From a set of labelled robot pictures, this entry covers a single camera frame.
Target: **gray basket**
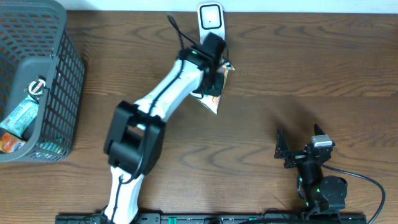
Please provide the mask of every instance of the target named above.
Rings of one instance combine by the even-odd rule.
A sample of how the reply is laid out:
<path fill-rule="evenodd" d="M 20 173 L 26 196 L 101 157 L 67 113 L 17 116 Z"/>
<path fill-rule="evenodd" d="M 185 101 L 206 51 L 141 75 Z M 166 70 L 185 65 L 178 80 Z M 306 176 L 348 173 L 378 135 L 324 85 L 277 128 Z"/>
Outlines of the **gray basket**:
<path fill-rule="evenodd" d="M 0 162 L 55 162 L 72 150 L 85 69 L 66 18 L 53 0 L 0 0 L 0 120 L 27 96 L 35 77 L 46 78 L 38 115 L 24 133 L 27 143 L 0 154 Z"/>

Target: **teal package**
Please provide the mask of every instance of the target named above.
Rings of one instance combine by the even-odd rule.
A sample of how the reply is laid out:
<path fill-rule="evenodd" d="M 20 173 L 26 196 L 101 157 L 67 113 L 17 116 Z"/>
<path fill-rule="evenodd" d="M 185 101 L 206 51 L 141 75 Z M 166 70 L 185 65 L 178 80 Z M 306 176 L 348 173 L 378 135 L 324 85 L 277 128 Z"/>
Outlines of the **teal package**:
<path fill-rule="evenodd" d="M 24 133 L 26 128 L 37 116 L 38 110 L 39 105 L 28 95 L 27 98 L 22 100 L 17 108 L 1 122 L 0 128 L 4 128 L 8 132 L 21 138 L 22 133 Z"/>

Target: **wooden tabletop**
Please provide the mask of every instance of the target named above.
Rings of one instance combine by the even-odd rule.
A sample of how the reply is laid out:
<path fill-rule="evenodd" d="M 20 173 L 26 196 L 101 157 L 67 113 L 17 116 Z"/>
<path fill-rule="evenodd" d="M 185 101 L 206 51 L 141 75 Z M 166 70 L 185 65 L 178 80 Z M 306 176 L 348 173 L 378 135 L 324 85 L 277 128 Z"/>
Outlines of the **wooden tabletop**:
<path fill-rule="evenodd" d="M 175 13 L 198 40 L 195 13 Z M 162 155 L 139 206 L 164 213 L 245 212 L 305 206 L 295 169 L 274 159 L 276 129 L 303 149 L 319 123 L 336 142 L 326 163 L 369 176 L 387 200 L 376 223 L 398 219 L 398 17 L 369 14 L 225 13 L 230 72 L 218 115 L 187 98 L 167 123 Z M 75 147 L 53 164 L 0 164 L 1 223 L 53 223 L 60 213 L 108 204 L 103 145 L 116 105 L 147 94 L 179 50 L 164 12 L 69 12 L 87 61 Z M 348 181 L 346 211 L 373 216 L 370 182 Z"/>

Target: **white robotic arm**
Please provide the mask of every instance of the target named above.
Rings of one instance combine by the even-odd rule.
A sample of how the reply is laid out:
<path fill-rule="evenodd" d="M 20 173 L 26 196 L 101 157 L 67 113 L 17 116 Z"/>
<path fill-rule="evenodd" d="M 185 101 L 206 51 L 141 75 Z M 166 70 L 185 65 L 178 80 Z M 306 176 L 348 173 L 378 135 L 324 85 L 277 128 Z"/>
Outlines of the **white robotic arm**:
<path fill-rule="evenodd" d="M 127 224 L 137 215 L 142 180 L 160 156 L 166 121 L 189 93 L 214 88 L 224 47 L 221 37 L 209 33 L 201 46 L 180 51 L 169 74 L 148 95 L 133 105 L 123 101 L 116 108 L 105 142 L 113 176 L 105 219 Z M 144 137 L 128 126 L 144 130 Z"/>

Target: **white background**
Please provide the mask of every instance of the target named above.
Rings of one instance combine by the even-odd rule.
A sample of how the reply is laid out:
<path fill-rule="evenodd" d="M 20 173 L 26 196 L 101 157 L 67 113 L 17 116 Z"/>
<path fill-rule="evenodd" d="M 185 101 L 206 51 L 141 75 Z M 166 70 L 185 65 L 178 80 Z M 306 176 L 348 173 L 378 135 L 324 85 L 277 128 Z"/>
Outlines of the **white background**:
<path fill-rule="evenodd" d="M 66 10 L 196 11 L 198 0 L 57 0 Z M 226 12 L 398 13 L 398 0 L 218 0 Z"/>

